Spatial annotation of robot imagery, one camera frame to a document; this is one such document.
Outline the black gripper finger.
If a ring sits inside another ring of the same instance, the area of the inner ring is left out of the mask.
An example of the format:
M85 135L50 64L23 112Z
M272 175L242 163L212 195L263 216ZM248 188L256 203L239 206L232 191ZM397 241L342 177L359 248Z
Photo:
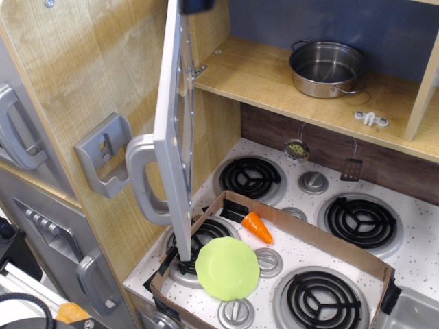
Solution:
M199 14L211 10L216 0L181 0L180 11L183 14Z

